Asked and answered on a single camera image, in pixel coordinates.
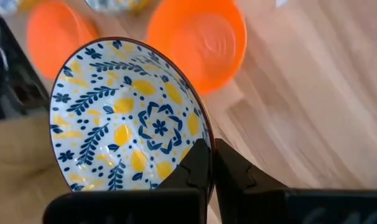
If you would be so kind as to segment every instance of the yellow lemon motif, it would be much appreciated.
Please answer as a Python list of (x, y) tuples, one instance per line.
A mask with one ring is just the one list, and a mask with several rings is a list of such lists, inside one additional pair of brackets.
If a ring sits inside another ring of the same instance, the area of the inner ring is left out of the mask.
[(74, 183), (82, 184), (86, 181), (86, 179), (78, 174), (70, 174), (70, 180)]
[(180, 95), (179, 91), (176, 90), (175, 86), (171, 83), (165, 83), (165, 90), (166, 93), (168, 94), (169, 98), (177, 103), (178, 105), (182, 106), (183, 105), (183, 99), (182, 96)]
[(95, 117), (95, 125), (99, 126), (100, 125), (100, 118)]
[(187, 125), (188, 125), (188, 130), (190, 131), (190, 134), (192, 136), (198, 134), (200, 131), (200, 123), (198, 120), (197, 115), (195, 113), (191, 113), (188, 118), (187, 118)]
[(153, 95), (156, 93), (156, 89), (152, 84), (145, 80), (135, 80), (133, 81), (132, 86), (143, 95)]
[(53, 124), (57, 124), (59, 125), (60, 127), (68, 127), (70, 124), (68, 122), (66, 122), (60, 115), (56, 114), (54, 117), (53, 117)]
[(134, 150), (132, 153), (131, 164), (133, 170), (136, 172), (143, 172), (147, 164), (146, 155), (140, 150)]
[(115, 166), (115, 163), (109, 158), (109, 155), (107, 155), (107, 154), (97, 156), (97, 159), (100, 160), (100, 161), (104, 161), (110, 167)]
[(170, 162), (160, 162), (157, 164), (158, 176), (161, 180), (165, 180), (172, 173)]
[(83, 135), (79, 131), (64, 131), (53, 136), (54, 139), (69, 139), (69, 138), (82, 138)]
[(113, 84), (114, 84), (114, 80), (113, 80), (113, 78), (109, 78), (109, 79), (107, 80), (107, 85), (108, 85), (108, 86), (113, 86)]
[(85, 88), (89, 88), (89, 83), (86, 81), (79, 79), (79, 78), (73, 78), (73, 77), (60, 77), (61, 80), (64, 80), (66, 82), (69, 82), (74, 85), (82, 86)]
[(131, 140), (131, 138), (132, 132), (126, 124), (121, 125), (114, 133), (114, 141), (119, 146), (125, 145)]
[(104, 180), (95, 180), (93, 182), (90, 182), (88, 185), (86, 185), (84, 188), (82, 188), (82, 191), (87, 191), (87, 190), (96, 190), (99, 187), (101, 187), (103, 184), (106, 182)]
[(108, 74), (109, 76), (115, 78), (115, 79), (118, 79), (118, 76), (115, 74), (115, 72), (109, 71), (107, 74)]
[(76, 61), (76, 60), (72, 61), (71, 64), (70, 64), (70, 68), (71, 68), (73, 73), (75, 73), (79, 76), (83, 76), (81, 65), (79, 64), (78, 61)]
[(132, 98), (121, 98), (114, 102), (115, 113), (130, 113), (133, 110), (134, 100)]
[(101, 115), (101, 112), (97, 110), (88, 110), (88, 114), (90, 115)]
[(180, 157), (181, 162), (184, 159), (184, 157), (187, 155), (187, 153), (189, 153), (189, 150), (190, 150), (190, 148), (186, 148), (186, 149), (183, 150), (182, 156)]

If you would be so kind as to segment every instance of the bowl rim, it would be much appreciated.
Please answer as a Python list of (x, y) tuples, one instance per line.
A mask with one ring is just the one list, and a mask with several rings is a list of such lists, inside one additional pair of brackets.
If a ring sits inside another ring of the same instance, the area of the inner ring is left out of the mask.
[[(212, 130), (212, 127), (211, 127), (211, 122), (210, 122), (210, 118), (209, 118), (209, 115), (208, 115), (208, 111), (207, 109), (205, 108), (198, 92), (195, 90), (195, 88), (193, 87), (193, 85), (190, 83), (190, 81), (188, 80), (188, 78), (183, 74), (183, 72), (176, 66), (176, 64), (171, 61), (169, 58), (167, 58), (163, 53), (159, 52), (157, 49), (155, 49), (154, 47), (151, 47), (150, 45), (144, 43), (144, 42), (141, 42), (139, 40), (134, 40), (134, 39), (131, 39), (131, 38), (128, 38), (128, 37), (101, 37), (99, 39), (96, 39), (96, 40), (92, 40), (86, 44), (83, 44), (81, 47), (79, 47), (76, 51), (74, 51), (67, 59), (66, 61), (64, 61), (63, 65), (60, 67), (60, 70), (58, 71), (55, 79), (54, 79), (54, 82), (53, 82), (53, 85), (52, 85), (52, 91), (50, 91), (50, 97), (49, 97), (49, 111), (50, 111), (50, 108), (51, 108), (51, 104), (52, 104), (52, 95), (53, 95), (53, 92), (54, 92), (54, 88), (56, 86), (56, 82), (58, 80), (58, 77), (60, 76), (60, 74), (62, 73), (62, 70), (63, 70), (63, 67), (70, 61), (70, 59), (76, 55), (79, 51), (81, 51), (82, 49), (84, 49), (85, 47), (89, 46), (89, 45), (92, 45), (92, 44), (95, 44), (97, 42), (102, 42), (102, 41), (106, 41), (106, 40), (121, 40), (121, 41), (125, 41), (125, 42), (130, 42), (130, 43), (134, 43), (134, 44), (137, 44), (137, 45), (140, 45), (141, 47), (144, 47), (148, 50), (151, 50), (153, 51), (154, 53), (158, 54), (158, 56), (160, 58), (162, 58), (163, 60), (165, 60), (167, 63), (169, 63), (169, 65), (174, 69), (176, 70), (176, 72), (179, 74), (179, 76), (186, 82), (186, 84), (188, 85), (188, 87), (190, 88), (191, 92), (193, 93), (193, 96), (195, 98), (195, 100), (198, 102), (198, 105), (203, 113), (203, 117), (205, 119), (205, 123), (207, 124), (208, 126), (208, 133), (209, 133), (209, 138), (210, 138), (210, 143), (211, 143), (211, 146), (210, 146), (210, 150), (211, 150), (211, 155), (212, 157), (215, 155), (216, 153), (216, 143), (215, 143), (215, 138), (213, 136), (213, 130)], [(58, 169), (61, 173), (61, 175), (63, 176), (63, 179), (65, 181), (65, 183), (68, 185), (68, 188), (70, 189), (70, 191), (72, 192), (72, 189), (70, 187), (70, 185), (68, 184), (64, 174), (63, 174), (63, 171), (61, 169), (61, 166), (58, 162), (58, 159), (57, 159), (57, 155), (56, 155), (56, 152), (55, 152), (55, 149), (54, 149), (54, 145), (53, 145), (53, 138), (52, 138), (52, 132), (50, 130), (50, 113), (49, 112), (49, 136), (50, 136), (50, 145), (53, 149), (53, 155), (54, 155), (54, 158), (57, 162), (57, 165), (58, 165)], [(213, 168), (212, 168), (212, 159), (210, 159), (210, 177), (211, 177), (211, 180), (210, 180), (210, 183), (211, 183), (211, 186), (210, 186), (210, 189), (208, 191), (209, 195), (208, 195), (208, 200), (210, 200), (211, 196), (212, 196), (212, 192), (213, 192), (213, 186), (215, 185), (214, 181), (213, 181), (213, 178), (212, 178), (212, 175), (213, 174)]]

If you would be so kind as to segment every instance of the lemon pattern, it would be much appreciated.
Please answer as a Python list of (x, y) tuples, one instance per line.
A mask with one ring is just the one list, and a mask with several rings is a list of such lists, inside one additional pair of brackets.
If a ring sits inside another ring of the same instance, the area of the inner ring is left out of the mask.
[(63, 66), (50, 104), (52, 144), (70, 188), (157, 188), (198, 138), (210, 146), (199, 103), (142, 44), (84, 46)]

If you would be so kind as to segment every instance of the orange bowl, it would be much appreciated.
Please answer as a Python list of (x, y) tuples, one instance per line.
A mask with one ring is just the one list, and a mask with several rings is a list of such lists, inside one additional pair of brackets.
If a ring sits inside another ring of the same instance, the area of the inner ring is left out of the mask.
[(223, 86), (240, 68), (246, 27), (233, 0), (163, 0), (147, 43), (184, 72), (200, 94)]
[(95, 28), (61, 1), (44, 1), (30, 15), (27, 46), (39, 72), (54, 79), (76, 49), (98, 38)]

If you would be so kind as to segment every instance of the wooden table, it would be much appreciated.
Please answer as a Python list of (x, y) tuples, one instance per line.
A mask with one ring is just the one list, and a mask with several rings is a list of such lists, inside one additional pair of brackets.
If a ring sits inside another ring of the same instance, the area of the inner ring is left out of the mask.
[[(139, 40), (156, 6), (108, 16), (68, 3), (102, 37)], [(216, 136), (288, 186), (377, 189), (377, 0), (236, 3), (246, 58), (234, 80), (203, 96)], [(26, 20), (7, 19), (24, 50)]]

